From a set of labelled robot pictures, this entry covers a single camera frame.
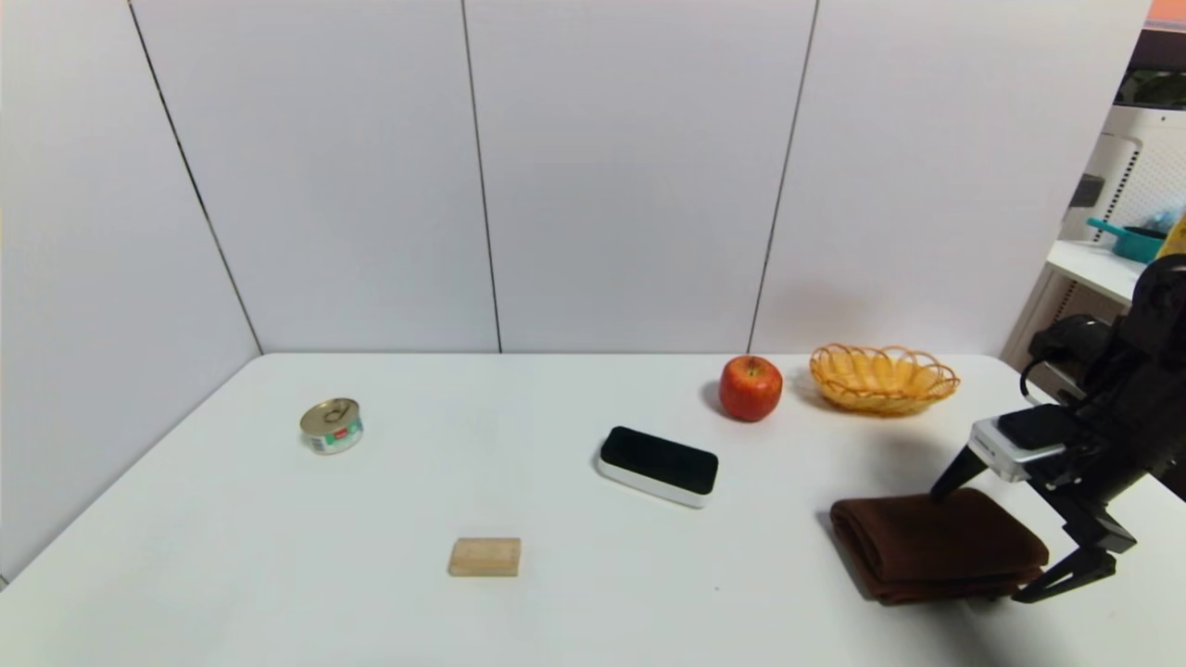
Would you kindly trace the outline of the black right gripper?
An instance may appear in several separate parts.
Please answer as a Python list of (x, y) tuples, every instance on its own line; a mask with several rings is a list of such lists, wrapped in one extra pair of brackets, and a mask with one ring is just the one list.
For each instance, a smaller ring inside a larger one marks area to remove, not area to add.
[[(1064, 532), (1079, 548), (1020, 587), (1010, 596), (1013, 602), (1033, 604), (1112, 577), (1116, 558), (1111, 553), (1124, 553), (1139, 545), (1136, 536), (1110, 514), (1109, 504), (1147, 476), (1148, 469), (1111, 455), (1085, 460), (1084, 469), (1079, 468), (1080, 459), (1064, 455), (1025, 465), (1028, 484), (1058, 512), (1065, 521)], [(940, 503), (987, 469), (978, 453), (965, 445), (927, 491), (927, 498)]]

